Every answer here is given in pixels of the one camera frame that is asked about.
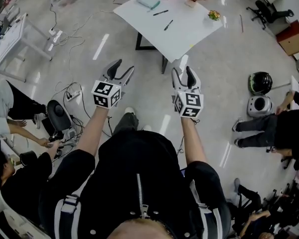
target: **power strip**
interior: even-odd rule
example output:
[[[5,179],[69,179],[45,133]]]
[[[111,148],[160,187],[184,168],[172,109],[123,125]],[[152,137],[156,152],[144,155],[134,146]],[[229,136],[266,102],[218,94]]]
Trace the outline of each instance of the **power strip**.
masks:
[[[80,94],[81,94],[81,91],[74,91],[73,93],[71,93],[72,97],[70,97],[70,98],[66,97],[66,100],[69,102],[69,101],[75,99],[76,97],[78,97]]]

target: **plant pot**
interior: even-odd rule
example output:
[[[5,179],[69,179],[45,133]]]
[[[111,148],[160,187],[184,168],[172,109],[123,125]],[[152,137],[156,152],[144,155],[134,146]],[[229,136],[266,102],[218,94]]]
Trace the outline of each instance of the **plant pot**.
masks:
[[[194,8],[197,2],[194,2],[192,0],[186,0],[185,4],[188,5],[189,7]]]

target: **white table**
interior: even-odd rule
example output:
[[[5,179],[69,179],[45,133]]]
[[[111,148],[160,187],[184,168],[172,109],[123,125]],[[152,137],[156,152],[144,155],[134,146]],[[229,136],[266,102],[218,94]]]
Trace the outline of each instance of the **white table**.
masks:
[[[25,13],[24,15],[21,16],[21,19],[18,23],[15,23],[9,30],[8,32],[5,34],[5,36],[3,37],[3,39],[0,40],[0,65],[2,64],[2,62],[4,61],[4,59],[7,57],[7,55],[9,55],[10,53],[12,53],[11,50],[13,50],[13,48],[19,44],[20,42],[24,43],[26,46],[32,48],[33,50],[35,50],[37,53],[39,53],[41,56],[45,57],[46,59],[48,59],[49,61],[52,60],[52,57],[47,54],[46,52],[44,52],[42,49],[39,49],[38,47],[36,47],[34,44],[32,44],[31,42],[29,42],[25,37],[23,37],[24,34],[24,29],[25,26],[29,24],[30,26],[32,26],[38,33],[40,33],[45,39],[50,39],[50,37],[46,36],[40,29],[38,29],[30,20],[27,19],[27,13]],[[20,59],[22,61],[24,61],[25,59],[20,57],[19,55],[15,55],[15,58]],[[23,81],[25,82],[25,78],[7,73],[5,71],[5,68],[3,68],[3,70],[0,70],[0,74],[11,77],[13,79],[19,80],[19,81]]]
[[[154,10],[130,0],[114,10],[118,16],[135,28],[139,34],[136,50],[157,49],[163,55],[164,73],[167,60],[172,63],[180,59],[194,45],[212,32],[222,27],[221,21],[208,18],[209,10],[197,3],[194,8],[185,4],[186,0],[160,0]],[[154,47],[141,46],[144,36]]]

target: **person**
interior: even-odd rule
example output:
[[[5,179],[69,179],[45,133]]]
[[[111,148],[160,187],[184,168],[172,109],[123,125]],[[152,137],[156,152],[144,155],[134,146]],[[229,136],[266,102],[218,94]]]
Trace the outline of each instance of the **person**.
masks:
[[[229,209],[219,177],[207,164],[194,122],[181,118],[187,163],[185,176],[169,140],[152,131],[137,131],[139,121],[132,108],[126,108],[113,136],[100,146],[95,168],[94,157],[107,114],[108,109],[95,109],[76,150],[62,160],[41,191],[39,216],[48,235],[55,238],[57,217],[65,218],[56,211],[58,202],[66,199],[64,203],[69,203],[70,208],[70,202],[77,203],[76,193],[71,194],[94,171],[79,197],[77,238],[197,239],[206,238],[202,237],[204,231],[214,231],[217,237],[217,228],[225,238],[230,229]],[[190,185],[198,194],[196,198]],[[208,206],[205,211],[209,214],[219,211],[222,227],[204,228],[197,201],[202,208]],[[64,222],[57,223],[57,237],[74,238],[71,232],[75,226],[63,227]],[[215,220],[211,219],[209,225],[213,224]]]
[[[277,107],[276,114],[243,121],[238,119],[232,130],[263,131],[247,138],[236,139],[235,145],[245,147],[275,147],[273,152],[285,157],[299,158],[299,110],[285,111],[286,107],[295,101],[299,105],[299,92],[290,91],[281,105]]]
[[[10,159],[0,151],[0,191],[4,201],[18,214],[39,225],[39,194],[52,172],[52,160],[59,141],[38,159],[15,171]]]
[[[235,218],[233,229],[242,239],[274,239],[272,234],[274,225],[277,223],[269,211],[255,214],[261,209],[261,199],[258,193],[245,188],[240,179],[234,181],[235,192],[250,200],[250,203],[243,207],[231,205],[232,217]]]
[[[25,119],[40,125],[37,118],[40,113],[46,114],[45,105],[30,99],[10,82],[0,80],[0,135],[17,133],[45,146],[49,143],[47,139],[39,139],[24,129]]]

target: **tiled floor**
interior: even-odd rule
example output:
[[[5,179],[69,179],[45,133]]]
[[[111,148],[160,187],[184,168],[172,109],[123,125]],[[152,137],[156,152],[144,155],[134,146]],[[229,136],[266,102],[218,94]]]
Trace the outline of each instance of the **tiled floor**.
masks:
[[[74,24],[82,25],[91,14],[99,10],[112,11],[117,6],[112,1],[80,0],[67,10],[58,12],[56,28],[71,35],[72,29],[77,27]],[[231,132],[232,124],[237,117],[247,118],[249,74],[266,71],[271,74],[274,86],[287,83],[291,75],[299,80],[294,60],[285,54],[271,33],[262,30],[259,22],[250,20],[252,14],[245,8],[254,7],[254,1],[202,1],[207,9],[221,13],[224,27],[202,40],[187,54],[187,64],[200,77],[205,98],[200,123],[196,127],[209,163],[219,173],[227,197],[230,197],[232,182],[236,177],[240,177],[246,187],[258,191],[264,197],[272,189],[283,187],[295,174],[292,166],[288,170],[282,169],[278,154],[268,154],[263,148],[238,149],[232,144],[235,137]],[[21,0],[19,5],[21,11],[27,12],[29,18],[48,34],[54,25],[54,14],[49,11],[50,0]],[[105,34],[109,34],[109,38],[98,59],[92,60]],[[39,35],[32,32],[29,35],[39,46],[48,46]],[[26,61],[20,64],[12,60],[7,71],[26,75],[27,83],[11,82],[30,97],[46,104],[56,91],[73,79],[82,85],[86,110],[92,114],[95,105],[90,92],[94,81],[100,77],[104,66],[122,58],[121,70],[134,65],[135,74],[127,94],[118,107],[110,111],[112,127],[121,118],[125,107],[132,106],[140,119],[140,127],[150,124],[154,131],[164,133],[175,149],[179,149],[182,138],[180,119],[171,103],[173,91],[170,68],[167,68],[164,75],[160,73],[161,55],[157,51],[135,51],[137,32],[114,13],[99,12],[93,15],[76,36],[82,36],[85,42],[72,49],[70,68],[69,50],[82,42],[82,38],[72,38],[64,46],[54,47],[51,62],[21,47],[20,53],[25,54]],[[269,96],[275,104],[279,104],[287,90],[288,87],[273,90]],[[61,102],[62,97],[63,93],[56,95],[55,99]],[[66,107],[84,123],[88,121],[80,98],[66,103]],[[38,136],[46,135],[43,129],[36,130],[31,123],[27,128]],[[35,143],[29,142],[27,146],[24,138],[19,136],[14,144],[18,151],[42,151]],[[182,168],[185,166],[184,154],[179,155],[179,164]]]

